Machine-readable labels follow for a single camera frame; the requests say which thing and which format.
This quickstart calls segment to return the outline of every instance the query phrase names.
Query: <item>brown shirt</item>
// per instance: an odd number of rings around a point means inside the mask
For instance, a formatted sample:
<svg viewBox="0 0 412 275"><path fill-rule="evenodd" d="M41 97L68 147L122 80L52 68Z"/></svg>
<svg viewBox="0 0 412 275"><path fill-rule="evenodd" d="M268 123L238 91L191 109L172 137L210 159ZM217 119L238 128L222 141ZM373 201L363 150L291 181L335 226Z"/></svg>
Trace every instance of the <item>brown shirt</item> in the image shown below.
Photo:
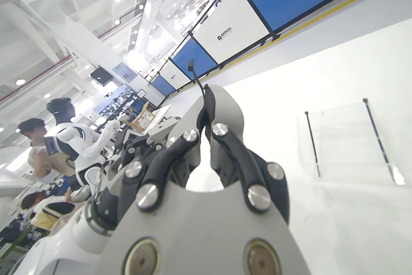
<svg viewBox="0 0 412 275"><path fill-rule="evenodd" d="M35 169L35 162L37 160L37 153L44 153L44 167L47 170L56 170L66 176L72 176L75 174L75 162L70 160L69 156L63 153L55 153L54 155L49 156L47 150L45 149L45 144L39 144L37 146L32 146L27 162L30 166Z"/></svg>

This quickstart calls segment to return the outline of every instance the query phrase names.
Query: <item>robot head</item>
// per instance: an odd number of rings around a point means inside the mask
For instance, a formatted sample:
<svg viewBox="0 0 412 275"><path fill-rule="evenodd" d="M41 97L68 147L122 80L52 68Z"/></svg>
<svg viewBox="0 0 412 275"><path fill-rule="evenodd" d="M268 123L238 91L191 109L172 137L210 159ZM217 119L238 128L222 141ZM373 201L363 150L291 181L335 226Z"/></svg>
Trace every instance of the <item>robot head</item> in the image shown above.
<svg viewBox="0 0 412 275"><path fill-rule="evenodd" d="M56 118L56 122L70 122L76 116L75 107L70 98L56 98L47 103L46 109Z"/></svg>

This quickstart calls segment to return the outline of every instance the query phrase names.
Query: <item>yellow floor stripe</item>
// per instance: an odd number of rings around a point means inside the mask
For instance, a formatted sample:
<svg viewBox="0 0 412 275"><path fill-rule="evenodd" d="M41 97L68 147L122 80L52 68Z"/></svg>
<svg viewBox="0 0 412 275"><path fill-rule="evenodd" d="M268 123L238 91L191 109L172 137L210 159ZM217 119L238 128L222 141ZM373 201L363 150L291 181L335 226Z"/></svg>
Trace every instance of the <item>yellow floor stripe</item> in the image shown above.
<svg viewBox="0 0 412 275"><path fill-rule="evenodd" d="M339 4L338 6L335 6L335 7L331 8L331 9L328 10L327 12L322 13L321 15L319 15L319 16L311 19L309 22L307 22L307 23L305 23L305 24L303 24L303 25L298 26L297 28L291 30L291 31L288 32L288 33L282 34L281 37L279 37L278 39L276 39L276 40L274 40L274 41L271 41L270 43L267 43L267 44L263 45L262 47L259 47L258 49L255 49L253 52L248 53L248 54L245 54L244 56L241 56L241 57L238 58L237 60L234 60L233 62L225 65L224 68L222 68L221 70L212 72L212 73L210 73L209 75L200 78L200 80L201 80L201 81L205 81L205 80L208 80L209 78L212 78L213 76L221 73L222 71L225 71L226 69L228 69L228 68L230 68L231 66L233 66L233 65L241 62L242 60L245 60L245 59L247 59L247 58L255 55L256 53L259 53L260 51L266 49L267 47L269 47L269 46L271 46L271 45L273 45L273 44L275 44L275 43L277 43L277 42L279 42L279 41L281 41L281 40L284 40L284 39L287 38L287 37L290 37L291 35L295 34L296 32L299 32L300 30L302 30L302 29L304 29L304 28L306 28L306 27L314 24L315 22L318 22L319 20L321 20L321 19L323 19L323 18L325 18L325 17L327 17L327 16L330 16L331 14L335 13L336 11L338 11L338 10L340 10L340 9L343 9L344 7L350 5L351 3L354 3L354 2L356 2L356 1L358 1L358 0L347 0L347 1L345 1L344 3ZM192 88L192 87L194 87L194 86L195 86L194 84L189 85L189 86L185 87L183 90L181 90L180 92L184 92L184 91L186 91L186 90L189 90L190 88ZM176 95L178 95L178 94L174 94L174 95L170 96L168 99L171 99L171 98L175 97Z"/></svg>

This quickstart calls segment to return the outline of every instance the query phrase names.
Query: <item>black speaker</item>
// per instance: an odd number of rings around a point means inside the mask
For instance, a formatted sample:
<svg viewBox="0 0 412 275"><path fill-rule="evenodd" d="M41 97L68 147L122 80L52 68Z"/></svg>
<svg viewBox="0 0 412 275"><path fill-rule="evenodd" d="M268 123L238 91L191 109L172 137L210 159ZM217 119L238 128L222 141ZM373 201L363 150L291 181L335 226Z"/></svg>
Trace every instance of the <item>black speaker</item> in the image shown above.
<svg viewBox="0 0 412 275"><path fill-rule="evenodd" d="M90 74L90 77L92 77L95 81L97 81L104 87L109 83L109 81L112 81L113 79L113 76L103 68L98 68L94 70Z"/></svg>

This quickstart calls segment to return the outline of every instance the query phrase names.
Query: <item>black cable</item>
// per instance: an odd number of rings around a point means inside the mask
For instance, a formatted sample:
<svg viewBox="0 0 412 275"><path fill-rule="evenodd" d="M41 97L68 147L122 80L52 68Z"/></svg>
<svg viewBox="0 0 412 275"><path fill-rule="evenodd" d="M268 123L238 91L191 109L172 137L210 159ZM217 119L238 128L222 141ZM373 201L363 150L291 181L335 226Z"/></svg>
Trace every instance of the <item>black cable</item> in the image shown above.
<svg viewBox="0 0 412 275"><path fill-rule="evenodd" d="M200 86L200 89L202 90L203 99L205 99L205 91L203 90L202 84L199 81L199 78L197 77L196 72L194 71L193 61L190 61L190 62L187 63L187 70L190 71L191 73L193 73L195 81L197 82L197 84Z"/></svg>

